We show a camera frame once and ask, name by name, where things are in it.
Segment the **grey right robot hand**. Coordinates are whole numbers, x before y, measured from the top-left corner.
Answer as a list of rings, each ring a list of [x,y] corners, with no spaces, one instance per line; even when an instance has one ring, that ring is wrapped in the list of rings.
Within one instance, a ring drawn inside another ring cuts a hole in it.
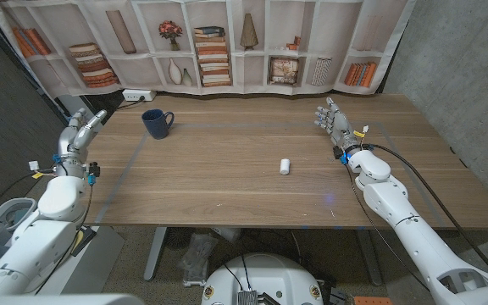
[[[317,107],[314,123],[324,129],[332,142],[345,153],[355,153],[360,150],[360,144],[354,135],[354,129],[346,115],[339,109],[331,97],[326,98],[328,108]]]

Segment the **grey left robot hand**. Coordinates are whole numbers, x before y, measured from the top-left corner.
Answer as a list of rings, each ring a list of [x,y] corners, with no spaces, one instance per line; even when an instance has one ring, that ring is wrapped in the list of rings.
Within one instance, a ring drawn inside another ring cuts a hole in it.
[[[55,173],[58,176],[84,176],[87,147],[100,130],[106,110],[101,110],[86,121],[86,110],[80,108],[70,119],[58,139],[58,159]]]

